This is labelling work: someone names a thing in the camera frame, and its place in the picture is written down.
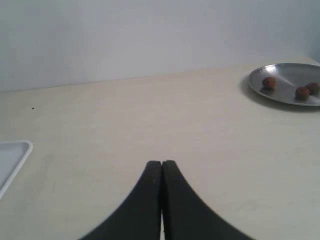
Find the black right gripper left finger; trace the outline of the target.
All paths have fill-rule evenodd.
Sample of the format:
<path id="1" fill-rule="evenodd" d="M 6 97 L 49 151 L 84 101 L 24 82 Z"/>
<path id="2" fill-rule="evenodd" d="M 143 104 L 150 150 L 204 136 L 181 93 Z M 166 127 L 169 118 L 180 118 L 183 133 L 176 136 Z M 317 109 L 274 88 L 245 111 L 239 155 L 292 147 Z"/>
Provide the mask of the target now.
<path id="1" fill-rule="evenodd" d="M 122 204 L 83 240 L 159 240 L 162 164 L 147 162 Z"/>

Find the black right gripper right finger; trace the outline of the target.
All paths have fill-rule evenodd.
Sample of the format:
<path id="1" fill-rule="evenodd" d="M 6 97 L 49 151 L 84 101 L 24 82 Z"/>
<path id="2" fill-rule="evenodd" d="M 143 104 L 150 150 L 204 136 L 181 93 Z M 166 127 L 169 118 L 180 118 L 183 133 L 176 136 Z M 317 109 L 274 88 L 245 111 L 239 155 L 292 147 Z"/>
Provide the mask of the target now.
<path id="1" fill-rule="evenodd" d="M 229 224 L 195 193 L 177 163 L 161 168 L 161 208 L 166 240 L 245 240 L 247 235 Z"/>

